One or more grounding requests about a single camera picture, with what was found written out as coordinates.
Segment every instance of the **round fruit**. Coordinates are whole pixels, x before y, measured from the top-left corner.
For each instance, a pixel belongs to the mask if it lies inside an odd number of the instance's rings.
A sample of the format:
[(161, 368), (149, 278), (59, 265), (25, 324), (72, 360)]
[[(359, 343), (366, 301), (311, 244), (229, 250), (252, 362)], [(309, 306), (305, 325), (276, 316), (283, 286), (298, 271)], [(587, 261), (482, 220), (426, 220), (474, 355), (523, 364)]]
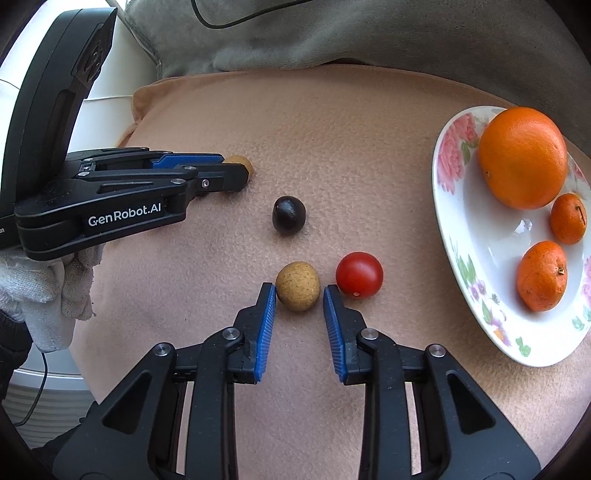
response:
[(306, 207), (295, 197), (280, 197), (273, 206), (272, 217), (275, 230), (282, 235), (293, 235), (306, 222)]
[(336, 284), (346, 294), (359, 299), (375, 295), (384, 282), (378, 259), (365, 252), (345, 255), (336, 267)]
[(527, 107), (509, 108), (491, 120), (480, 138), (478, 161), (493, 195), (524, 210), (554, 200), (569, 170), (560, 130)]
[(559, 242), (574, 245), (587, 229), (587, 210), (574, 193), (565, 193), (556, 199), (550, 213), (550, 228)]
[(566, 256), (560, 245), (545, 240), (531, 247), (517, 268), (517, 292), (533, 312), (556, 307), (564, 291), (568, 273)]
[(320, 297), (320, 279), (314, 267), (306, 262), (293, 262), (281, 269), (275, 279), (277, 298), (288, 309), (304, 312)]
[(246, 181), (247, 183), (251, 181), (252, 175), (255, 172), (255, 169), (253, 168), (251, 161), (248, 160), (246, 157), (243, 157), (242, 155), (232, 155), (231, 157), (224, 159), (222, 163), (241, 163), (242, 165), (244, 165), (248, 170), (248, 180)]

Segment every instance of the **white plate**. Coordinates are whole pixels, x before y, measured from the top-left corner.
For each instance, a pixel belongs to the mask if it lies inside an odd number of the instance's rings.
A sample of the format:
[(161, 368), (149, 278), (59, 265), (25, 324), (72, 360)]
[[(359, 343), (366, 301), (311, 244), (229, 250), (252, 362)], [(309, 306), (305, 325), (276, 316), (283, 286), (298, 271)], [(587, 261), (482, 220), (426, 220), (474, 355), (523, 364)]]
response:
[[(549, 312), (529, 311), (515, 288), (517, 265), (532, 245), (554, 240), (548, 220), (553, 203), (513, 210), (493, 197), (482, 178), (478, 141), (503, 110), (469, 108), (443, 128), (433, 154), (435, 210), (456, 280), (482, 329), (513, 360), (546, 367), (569, 356), (591, 326), (591, 234), (561, 245), (569, 277), (559, 304)], [(577, 193), (591, 215), (589, 184), (570, 155), (566, 192)]]

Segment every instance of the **tangerine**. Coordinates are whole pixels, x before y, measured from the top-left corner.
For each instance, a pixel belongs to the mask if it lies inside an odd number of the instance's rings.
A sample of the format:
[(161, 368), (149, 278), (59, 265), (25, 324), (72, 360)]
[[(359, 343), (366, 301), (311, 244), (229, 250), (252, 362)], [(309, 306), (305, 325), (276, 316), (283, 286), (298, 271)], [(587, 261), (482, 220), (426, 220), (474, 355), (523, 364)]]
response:
[(587, 210), (574, 193), (558, 197), (550, 212), (550, 228), (559, 242), (574, 245), (587, 229)]
[(517, 267), (517, 292), (533, 312), (546, 312), (564, 295), (568, 272), (559, 244), (545, 240), (531, 247)]

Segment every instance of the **metal screw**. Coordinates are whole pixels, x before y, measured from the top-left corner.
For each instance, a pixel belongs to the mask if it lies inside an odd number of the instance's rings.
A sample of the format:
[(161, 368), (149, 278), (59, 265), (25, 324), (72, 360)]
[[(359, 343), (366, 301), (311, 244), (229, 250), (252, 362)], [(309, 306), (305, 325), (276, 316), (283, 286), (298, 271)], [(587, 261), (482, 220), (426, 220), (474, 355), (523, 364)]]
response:
[(234, 327), (230, 327), (222, 332), (222, 336), (226, 340), (236, 340), (238, 337), (240, 337), (240, 330)]
[(364, 328), (361, 330), (361, 337), (366, 340), (375, 340), (378, 338), (378, 331), (375, 328)]
[(447, 351), (441, 345), (434, 343), (433, 345), (429, 346), (429, 353), (433, 356), (440, 358), (444, 356), (447, 353)]
[(170, 344), (169, 343), (159, 343), (154, 348), (152, 348), (154, 355), (156, 356), (167, 356), (170, 353)]

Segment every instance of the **orange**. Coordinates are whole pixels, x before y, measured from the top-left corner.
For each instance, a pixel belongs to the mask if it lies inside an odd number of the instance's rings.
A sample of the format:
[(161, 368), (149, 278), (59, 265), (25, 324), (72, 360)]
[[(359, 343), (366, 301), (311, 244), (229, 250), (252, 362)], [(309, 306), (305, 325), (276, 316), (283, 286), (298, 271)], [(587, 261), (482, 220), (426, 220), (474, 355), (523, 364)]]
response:
[(534, 312), (556, 307), (564, 291), (568, 273), (566, 256), (560, 245), (545, 240), (531, 247), (517, 267), (517, 292)]
[(521, 106), (491, 120), (480, 138), (478, 161), (493, 195), (520, 210), (548, 205), (569, 170), (558, 127), (543, 113)]
[(556, 199), (550, 212), (550, 228), (559, 242), (574, 245), (587, 229), (587, 210), (574, 193), (565, 193)]

